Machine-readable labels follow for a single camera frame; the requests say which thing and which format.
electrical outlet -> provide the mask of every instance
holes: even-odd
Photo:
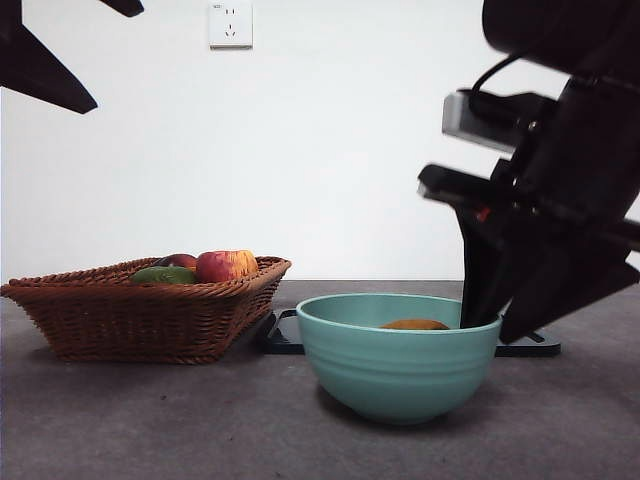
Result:
[[[250,2],[215,2],[209,10],[209,47],[251,48],[253,7]]]

green fruit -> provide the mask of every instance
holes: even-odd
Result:
[[[131,275],[135,283],[196,283],[196,274],[185,267],[147,267]]]

white wall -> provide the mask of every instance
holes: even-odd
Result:
[[[2,95],[2,265],[11,277],[249,248],[287,278],[461,279],[429,162],[488,175],[444,137],[442,100],[502,55],[481,0],[255,0],[254,49],[210,51],[207,0],[25,0],[25,24],[87,86],[82,116]],[[520,62],[487,87],[559,94]]]

robotic arm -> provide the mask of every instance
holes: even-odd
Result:
[[[139,0],[101,0],[132,17]],[[22,24],[22,1],[0,2],[0,85],[45,102],[87,113],[98,106],[80,81]]]
[[[421,193],[449,203],[464,239],[462,326],[504,311],[510,343],[640,280],[640,2],[485,0],[507,59],[445,101],[443,131],[508,153],[489,179],[437,165]],[[558,100],[480,86],[518,58],[571,76]]]

wicker basket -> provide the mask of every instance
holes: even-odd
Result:
[[[0,294],[24,308],[61,360],[210,363],[269,313],[291,266],[282,258],[257,257],[256,274],[228,282],[129,281],[155,260],[14,279]]]

